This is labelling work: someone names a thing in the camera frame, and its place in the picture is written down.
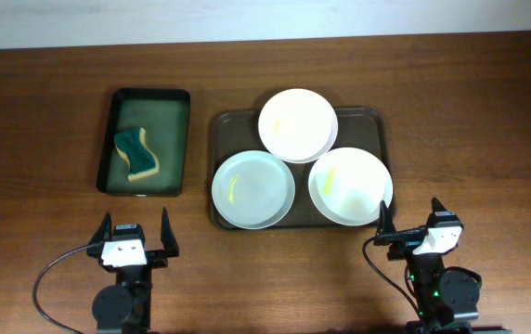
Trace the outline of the green and yellow sponge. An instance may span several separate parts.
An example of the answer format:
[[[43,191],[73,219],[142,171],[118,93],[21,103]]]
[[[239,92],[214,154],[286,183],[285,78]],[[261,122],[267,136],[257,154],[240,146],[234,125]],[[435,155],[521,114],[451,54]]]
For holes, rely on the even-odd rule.
[[[127,179],[134,182],[160,171],[157,156],[149,149],[143,127],[120,132],[113,137],[115,149],[127,164]]]

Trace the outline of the white plate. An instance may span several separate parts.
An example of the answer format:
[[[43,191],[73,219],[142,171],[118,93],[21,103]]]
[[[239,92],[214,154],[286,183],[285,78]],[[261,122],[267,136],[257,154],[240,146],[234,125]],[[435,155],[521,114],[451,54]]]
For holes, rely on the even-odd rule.
[[[265,148],[290,163],[318,159],[330,150],[338,130],[338,118],[330,102],[301,88],[269,98],[258,117],[258,134]]]
[[[392,176],[383,162],[360,148],[323,154],[309,173],[308,191],[317,210],[338,225],[361,226],[379,219],[394,198]]]

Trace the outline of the pale grey plate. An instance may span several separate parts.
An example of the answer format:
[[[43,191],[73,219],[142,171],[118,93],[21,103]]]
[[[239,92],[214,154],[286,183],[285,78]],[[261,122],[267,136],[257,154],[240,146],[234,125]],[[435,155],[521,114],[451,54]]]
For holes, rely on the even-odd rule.
[[[211,195],[216,211],[231,225],[265,229],[290,211],[295,182],[282,160],[261,150],[246,150],[218,167]]]

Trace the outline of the white top plate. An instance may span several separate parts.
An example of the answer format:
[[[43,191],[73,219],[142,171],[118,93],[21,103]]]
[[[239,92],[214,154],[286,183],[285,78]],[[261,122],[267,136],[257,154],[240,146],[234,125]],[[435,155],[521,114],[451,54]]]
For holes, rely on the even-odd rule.
[[[338,118],[330,102],[301,88],[269,98],[258,117],[258,134],[265,148],[290,163],[318,159],[330,150],[338,130]]]

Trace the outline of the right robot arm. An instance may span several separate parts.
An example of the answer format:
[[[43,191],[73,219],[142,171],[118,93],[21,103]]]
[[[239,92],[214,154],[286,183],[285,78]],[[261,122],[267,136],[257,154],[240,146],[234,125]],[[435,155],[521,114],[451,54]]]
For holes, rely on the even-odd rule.
[[[443,257],[458,247],[464,230],[460,218],[437,198],[425,225],[398,231],[387,205],[380,206],[379,224],[370,241],[387,246],[387,259],[406,262],[406,289],[400,292],[418,316],[407,333],[471,333],[478,318],[482,278],[466,268],[444,266]]]

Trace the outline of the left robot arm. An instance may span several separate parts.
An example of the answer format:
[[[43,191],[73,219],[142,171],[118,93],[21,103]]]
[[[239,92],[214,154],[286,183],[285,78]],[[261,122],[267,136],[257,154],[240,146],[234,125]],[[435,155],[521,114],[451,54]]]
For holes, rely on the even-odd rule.
[[[162,210],[162,247],[146,250],[145,242],[140,224],[112,225],[108,213],[88,242],[86,254],[115,275],[115,283],[102,289],[92,303],[98,333],[149,332],[152,271],[167,267],[168,260],[179,255],[168,211]]]

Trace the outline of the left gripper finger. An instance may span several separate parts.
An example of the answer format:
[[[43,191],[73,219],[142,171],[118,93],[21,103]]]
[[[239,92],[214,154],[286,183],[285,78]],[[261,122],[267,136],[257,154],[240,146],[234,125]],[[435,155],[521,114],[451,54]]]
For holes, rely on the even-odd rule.
[[[161,243],[166,253],[179,253],[179,246],[170,224],[168,211],[165,207],[162,208]]]
[[[110,213],[106,212],[97,231],[90,238],[88,244],[99,244],[110,241],[111,239],[111,217]]]

